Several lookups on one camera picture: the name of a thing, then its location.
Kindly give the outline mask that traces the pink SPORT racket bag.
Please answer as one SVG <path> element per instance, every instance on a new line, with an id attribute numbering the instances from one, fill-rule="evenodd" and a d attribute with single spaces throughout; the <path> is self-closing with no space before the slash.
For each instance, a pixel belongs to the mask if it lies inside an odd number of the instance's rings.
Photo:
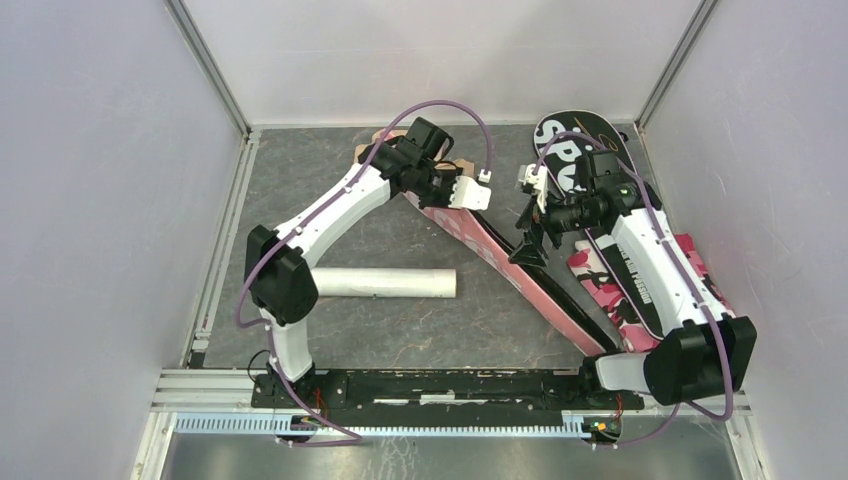
<path id="1" fill-rule="evenodd" d="M 484 210 L 450 208 L 434 195 L 412 191 L 404 197 L 446 233 L 463 243 L 508 281 L 551 328 L 564 336 L 584 355 L 619 350 L 616 337 L 606 332 L 581 307 L 571 292 L 557 283 L 543 267 L 514 264 L 509 255 L 515 246 L 485 217 L 503 203 L 503 196 L 489 196 Z"/>

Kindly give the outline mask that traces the black SPORT racket bag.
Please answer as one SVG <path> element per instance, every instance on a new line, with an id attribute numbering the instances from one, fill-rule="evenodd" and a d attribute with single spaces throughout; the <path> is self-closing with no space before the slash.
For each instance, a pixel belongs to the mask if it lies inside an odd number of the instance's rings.
<path id="1" fill-rule="evenodd" d="M 638 171 L 627 147 L 627 135 L 607 119 L 586 110 L 564 110 L 544 116 L 534 132 L 536 151 L 541 152 L 551 138 L 565 130 L 592 139 L 559 139 L 548 150 L 545 165 L 556 180 L 549 189 L 555 198 L 585 190 L 576 173 L 577 157 L 593 150 L 597 143 L 615 152 L 630 170 Z M 619 330 L 627 350 L 653 348 L 661 340 L 662 327 L 632 260 L 603 229 L 592 228 L 585 235 L 585 241 L 575 244 L 579 263 L 576 276 Z"/>

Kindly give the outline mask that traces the white shuttlecock tube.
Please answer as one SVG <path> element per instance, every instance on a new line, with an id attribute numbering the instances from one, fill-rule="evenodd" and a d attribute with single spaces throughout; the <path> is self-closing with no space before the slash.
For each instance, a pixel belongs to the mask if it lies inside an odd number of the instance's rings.
<path id="1" fill-rule="evenodd" d="M 457 274 L 452 269 L 316 268 L 312 275 L 321 297 L 457 296 Z"/>

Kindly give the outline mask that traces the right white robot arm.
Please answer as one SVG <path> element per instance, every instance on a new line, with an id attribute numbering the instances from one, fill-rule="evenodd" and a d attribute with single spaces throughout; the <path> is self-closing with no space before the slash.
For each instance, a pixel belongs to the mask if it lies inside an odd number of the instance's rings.
<path id="1" fill-rule="evenodd" d="M 662 327 L 659 343 L 648 351 L 587 360 L 577 382 L 580 400 L 602 408 L 627 390 L 661 405 L 696 407 L 718 395 L 732 402 L 757 339 L 753 322 L 734 315 L 704 285 L 671 233 L 658 196 L 615 154 L 586 153 L 577 171 L 586 190 L 557 199 L 548 191 L 543 161 L 520 167 L 518 186 L 531 200 L 516 223 L 524 237 L 510 262 L 543 266 L 545 237 L 559 247 L 566 232 L 600 227 L 633 263 Z"/>

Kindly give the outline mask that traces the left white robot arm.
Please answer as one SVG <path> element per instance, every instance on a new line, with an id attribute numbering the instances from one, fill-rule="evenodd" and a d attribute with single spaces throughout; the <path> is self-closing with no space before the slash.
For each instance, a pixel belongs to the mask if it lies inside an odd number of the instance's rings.
<path id="1" fill-rule="evenodd" d="M 349 169 L 311 205 L 274 228 L 249 232 L 239 301 L 259 310 L 269 369 L 279 377 L 275 392 L 288 406 L 302 407 L 314 394 L 306 321 L 319 296 L 314 267 L 351 227 L 401 193 L 427 207 L 460 207 L 470 179 L 445 157 L 454 143 L 422 117 L 405 130 L 384 129 L 356 147 Z"/>

